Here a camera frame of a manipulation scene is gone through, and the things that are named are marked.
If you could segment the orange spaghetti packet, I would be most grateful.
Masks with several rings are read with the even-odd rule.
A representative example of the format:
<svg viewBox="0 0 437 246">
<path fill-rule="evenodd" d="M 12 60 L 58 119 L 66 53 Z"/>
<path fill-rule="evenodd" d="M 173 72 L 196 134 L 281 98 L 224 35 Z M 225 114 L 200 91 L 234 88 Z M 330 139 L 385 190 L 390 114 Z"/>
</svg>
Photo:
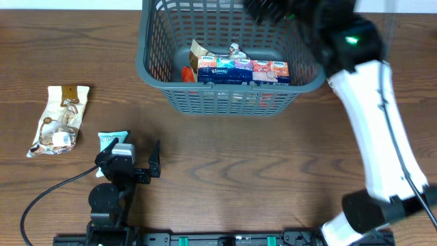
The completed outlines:
<svg viewBox="0 0 437 246">
<path fill-rule="evenodd" d="M 182 82 L 183 83 L 195 83 L 197 80 L 194 76 L 193 69 L 185 66 L 182 69 Z"/>
</svg>

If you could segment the beige rice bag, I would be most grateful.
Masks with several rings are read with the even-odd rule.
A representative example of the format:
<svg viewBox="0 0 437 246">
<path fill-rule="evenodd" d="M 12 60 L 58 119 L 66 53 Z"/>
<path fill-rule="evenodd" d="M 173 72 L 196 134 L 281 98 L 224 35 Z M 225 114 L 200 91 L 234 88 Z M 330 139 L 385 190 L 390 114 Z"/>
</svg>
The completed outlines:
<svg viewBox="0 0 437 246">
<path fill-rule="evenodd" d="M 196 40 L 192 40 L 190 53 L 189 53 L 189 64 L 194 74 L 197 74 L 198 71 L 197 63 L 199 57 L 205 55 L 213 56 L 213 57 L 224 57 L 229 59 L 251 59 L 249 55 L 237 43 L 232 43 L 229 46 L 228 52 L 223 54 L 218 54 L 203 48 Z"/>
</svg>

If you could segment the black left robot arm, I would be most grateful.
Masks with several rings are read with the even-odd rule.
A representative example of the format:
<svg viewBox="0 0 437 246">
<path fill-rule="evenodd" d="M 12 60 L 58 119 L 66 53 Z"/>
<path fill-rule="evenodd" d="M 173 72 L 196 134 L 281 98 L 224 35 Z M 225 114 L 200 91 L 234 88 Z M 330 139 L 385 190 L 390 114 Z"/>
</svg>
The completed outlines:
<svg viewBox="0 0 437 246">
<path fill-rule="evenodd" d="M 135 147 L 114 139 L 95 159 L 108 180 L 95 186 L 88 197 L 91 221 L 87 226 L 86 245 L 139 246 L 143 244 L 139 228 L 128 225 L 128 216 L 137 185 L 148 185 L 158 178 L 160 142 L 148 159 L 148 168 L 135 166 Z"/>
</svg>

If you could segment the blue tissue multipack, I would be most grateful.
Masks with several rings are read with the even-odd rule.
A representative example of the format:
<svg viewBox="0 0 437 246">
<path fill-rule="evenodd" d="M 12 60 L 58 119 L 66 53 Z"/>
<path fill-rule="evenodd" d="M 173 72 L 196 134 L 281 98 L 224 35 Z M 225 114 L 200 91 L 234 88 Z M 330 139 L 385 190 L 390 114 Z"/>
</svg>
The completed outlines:
<svg viewBox="0 0 437 246">
<path fill-rule="evenodd" d="M 231 85 L 289 85 L 287 62 L 252 59 L 227 59 L 200 56 L 197 80 L 200 83 Z"/>
</svg>

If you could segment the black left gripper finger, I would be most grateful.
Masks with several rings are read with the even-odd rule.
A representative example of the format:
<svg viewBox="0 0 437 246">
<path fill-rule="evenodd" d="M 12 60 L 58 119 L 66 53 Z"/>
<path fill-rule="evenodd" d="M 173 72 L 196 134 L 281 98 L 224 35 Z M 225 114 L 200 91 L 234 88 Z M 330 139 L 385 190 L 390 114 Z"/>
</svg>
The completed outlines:
<svg viewBox="0 0 437 246">
<path fill-rule="evenodd" d="M 160 177 L 160 140 L 154 146 L 154 149 L 148 159 L 150 176 L 153 178 Z"/>
<path fill-rule="evenodd" d="M 96 165 L 106 165 L 112 158 L 112 149 L 118 143 L 118 138 L 116 137 L 104 150 L 102 150 L 95 159 Z"/>
</svg>

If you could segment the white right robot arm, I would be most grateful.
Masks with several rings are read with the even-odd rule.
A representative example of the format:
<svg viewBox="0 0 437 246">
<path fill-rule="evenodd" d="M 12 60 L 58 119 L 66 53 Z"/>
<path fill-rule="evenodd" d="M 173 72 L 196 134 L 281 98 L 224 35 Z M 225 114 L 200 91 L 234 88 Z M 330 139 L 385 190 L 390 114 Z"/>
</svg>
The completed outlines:
<svg viewBox="0 0 437 246">
<path fill-rule="evenodd" d="M 245 1 L 257 23 L 296 20 L 348 114 L 365 170 L 365 188 L 345 195 L 342 211 L 312 238 L 314 245 L 352 245 L 419 212 L 436 221 L 436 188 L 428 183 L 399 113 L 377 27 L 353 1 Z"/>
</svg>

